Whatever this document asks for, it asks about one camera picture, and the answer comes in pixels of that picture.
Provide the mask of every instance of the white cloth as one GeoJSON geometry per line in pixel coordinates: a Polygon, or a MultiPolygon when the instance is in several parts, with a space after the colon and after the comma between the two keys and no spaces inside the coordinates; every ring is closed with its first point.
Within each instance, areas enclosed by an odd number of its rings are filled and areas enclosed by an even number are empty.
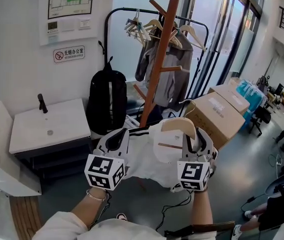
{"type": "MultiPolygon", "coordinates": [[[[214,240],[216,232],[194,234],[189,239],[214,240]]],[[[120,219],[108,219],[88,231],[71,212],[58,212],[35,234],[33,240],[164,240],[155,230],[120,219]]]]}
{"type": "Polygon", "coordinates": [[[181,187],[174,188],[179,184],[177,161],[182,158],[182,150],[159,146],[158,143],[169,139],[167,135],[171,135],[168,144],[182,147],[183,132],[179,130],[180,133],[176,133],[175,130],[161,132],[164,122],[165,120],[162,120],[160,123],[151,126],[149,130],[135,131],[130,134],[127,156],[129,168],[123,179],[130,177],[152,179],[162,187],[171,188],[172,192],[177,192],[183,190],[181,187]]]}

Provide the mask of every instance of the bracelet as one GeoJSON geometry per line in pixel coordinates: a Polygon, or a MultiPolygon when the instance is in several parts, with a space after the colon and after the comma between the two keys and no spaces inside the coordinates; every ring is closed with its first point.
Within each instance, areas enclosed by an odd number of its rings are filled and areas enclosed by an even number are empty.
{"type": "Polygon", "coordinates": [[[99,199],[99,198],[97,198],[97,197],[92,196],[92,195],[89,193],[89,189],[86,190],[86,195],[88,195],[90,198],[92,198],[92,199],[94,199],[94,200],[96,200],[96,201],[100,201],[100,202],[103,202],[103,201],[105,201],[105,199],[106,199],[106,197],[104,197],[103,199],[99,199]]]}

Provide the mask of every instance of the wall sign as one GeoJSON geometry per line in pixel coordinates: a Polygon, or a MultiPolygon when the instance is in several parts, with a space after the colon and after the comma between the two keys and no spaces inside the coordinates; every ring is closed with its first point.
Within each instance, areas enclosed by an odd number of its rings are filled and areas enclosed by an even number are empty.
{"type": "Polygon", "coordinates": [[[58,49],[54,51],[53,56],[55,63],[81,60],[85,58],[85,47],[81,45],[58,49]]]}
{"type": "Polygon", "coordinates": [[[92,0],[49,0],[48,19],[91,14],[92,0]]]}

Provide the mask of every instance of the white shirt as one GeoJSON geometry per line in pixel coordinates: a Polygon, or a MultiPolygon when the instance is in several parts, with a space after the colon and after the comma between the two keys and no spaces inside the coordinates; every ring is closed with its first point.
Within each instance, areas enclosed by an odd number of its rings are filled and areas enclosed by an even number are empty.
{"type": "MultiPolygon", "coordinates": [[[[216,232],[194,234],[189,239],[215,240],[216,232]]],[[[35,234],[33,240],[164,240],[150,227],[120,219],[108,219],[88,231],[71,212],[59,211],[35,234]]]]}

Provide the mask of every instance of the gray floor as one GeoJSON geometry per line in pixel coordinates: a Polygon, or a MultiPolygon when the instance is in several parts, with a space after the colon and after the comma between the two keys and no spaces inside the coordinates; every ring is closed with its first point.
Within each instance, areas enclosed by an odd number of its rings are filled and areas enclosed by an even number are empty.
{"type": "MultiPolygon", "coordinates": [[[[240,207],[251,196],[264,193],[265,188],[276,179],[275,168],[268,162],[269,154],[277,153],[273,137],[280,133],[277,124],[271,121],[263,124],[262,136],[257,138],[257,130],[252,134],[240,131],[220,152],[217,171],[209,181],[209,196],[215,223],[235,221],[243,223],[240,207]]],[[[162,207],[175,205],[187,197],[186,192],[171,193],[152,180],[142,180],[146,186],[143,190],[136,178],[124,180],[112,192],[111,207],[103,214],[101,220],[114,218],[123,212],[129,221],[147,225],[151,228],[162,220],[162,207]]],[[[43,185],[43,195],[39,198],[40,213],[45,222],[57,211],[70,211],[85,195],[88,183],[83,174],[62,178],[43,185]]],[[[252,209],[266,201],[260,197],[245,209],[252,209]]],[[[191,203],[177,207],[166,213],[163,227],[159,230],[175,231],[189,225],[191,203]]],[[[276,230],[262,232],[263,240],[273,239],[276,230]]],[[[230,239],[224,233],[218,239],[230,239]]],[[[243,234],[241,239],[258,239],[258,231],[243,234]]]]}

